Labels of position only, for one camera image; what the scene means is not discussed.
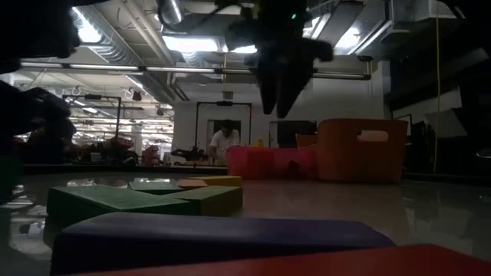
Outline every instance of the wall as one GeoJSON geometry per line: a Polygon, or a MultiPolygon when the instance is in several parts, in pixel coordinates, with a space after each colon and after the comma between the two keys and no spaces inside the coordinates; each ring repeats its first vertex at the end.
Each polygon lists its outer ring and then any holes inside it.
{"type": "MultiPolygon", "coordinates": [[[[440,96],[440,111],[449,110],[451,108],[462,107],[460,99],[460,90],[457,88],[440,96]]],[[[437,111],[437,98],[423,100],[419,103],[412,104],[408,107],[393,111],[394,118],[411,114],[413,123],[418,123],[422,120],[426,121],[425,114],[435,113],[437,111]]]]}
{"type": "MultiPolygon", "coordinates": [[[[322,80],[314,79],[298,97],[285,120],[316,120],[320,123],[331,118],[384,118],[383,84],[377,86],[374,78],[369,80],[322,80]]],[[[174,105],[173,149],[189,149],[194,145],[196,103],[174,105]]],[[[259,104],[252,106],[252,142],[269,139],[269,123],[278,120],[276,115],[265,115],[259,104]]],[[[249,141],[249,108],[246,106],[217,107],[201,105],[198,122],[199,148],[206,149],[206,128],[208,120],[241,120],[241,143],[249,141]]],[[[182,162],[172,158],[172,162],[182,162]]]]}

